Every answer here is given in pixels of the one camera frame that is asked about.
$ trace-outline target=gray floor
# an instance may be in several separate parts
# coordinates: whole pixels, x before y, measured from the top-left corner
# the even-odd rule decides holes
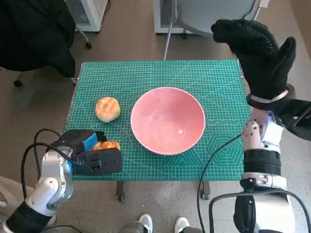
[[[153,32],[152,0],[112,0],[99,34],[89,33],[92,50],[86,50],[84,40],[77,34],[72,53],[77,69],[84,61],[161,60],[166,37]],[[289,74],[289,82],[297,89],[299,98],[311,100],[311,62],[301,38],[288,0],[272,0],[261,11],[259,21],[269,26],[277,41],[295,36],[297,58]],[[226,45],[212,40],[173,37],[168,59],[231,58]],[[40,128],[62,131],[66,122],[73,85],[52,68],[20,74],[21,89],[13,86],[5,71],[0,72],[0,175],[19,181],[22,154]],[[42,140],[52,142],[53,135]],[[288,132],[281,142],[283,175],[289,189],[306,203],[311,211],[311,143]],[[34,159],[26,164],[28,185],[36,179]],[[174,222],[186,216],[191,225],[198,226],[196,189],[198,182],[131,182],[127,187],[127,202],[115,201],[115,182],[75,182],[75,192],[69,203],[58,213],[58,223],[73,224],[83,232],[117,232],[125,223],[149,213],[154,232],[173,232]],[[212,197],[240,190],[237,182],[213,182]],[[297,232],[305,232],[301,209],[294,202]],[[202,202],[203,218],[208,228],[208,202]],[[236,232],[233,221],[234,200],[217,203],[214,210],[216,232]]]

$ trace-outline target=person's foot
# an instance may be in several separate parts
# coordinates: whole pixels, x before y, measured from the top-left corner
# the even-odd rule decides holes
[[[153,225],[150,215],[144,214],[139,218],[139,222],[147,228],[148,233],[152,233]]]
[[[175,223],[175,233],[180,233],[186,227],[189,227],[190,224],[185,217],[179,217]]]

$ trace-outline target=black jacket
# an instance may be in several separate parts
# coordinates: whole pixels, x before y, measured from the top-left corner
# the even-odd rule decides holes
[[[0,0],[0,67],[27,71],[51,65],[74,77],[69,48],[75,22],[64,0]]]

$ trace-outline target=chair wheel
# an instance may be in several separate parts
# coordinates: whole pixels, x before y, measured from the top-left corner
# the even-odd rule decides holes
[[[23,84],[22,84],[22,82],[21,82],[20,80],[15,80],[15,81],[13,82],[13,84],[14,84],[14,86],[16,86],[16,87],[21,87],[21,86],[23,86]]]
[[[125,192],[122,192],[120,195],[117,195],[117,200],[123,202],[125,199]]]
[[[201,192],[201,197],[203,200],[209,200],[209,194]]]
[[[186,34],[186,33],[182,33],[180,36],[181,36],[181,38],[182,38],[183,40],[186,40],[186,39],[187,39],[187,34]]]
[[[86,48],[90,50],[92,48],[92,43],[86,42]]]

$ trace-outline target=bun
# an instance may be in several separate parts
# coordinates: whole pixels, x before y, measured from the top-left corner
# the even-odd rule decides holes
[[[108,148],[117,148],[118,150],[121,150],[119,142],[109,142],[109,141],[96,143],[96,145],[92,148],[92,150],[102,150]]]
[[[112,97],[104,97],[97,101],[95,115],[102,122],[108,123],[120,116],[121,109],[119,102]]]

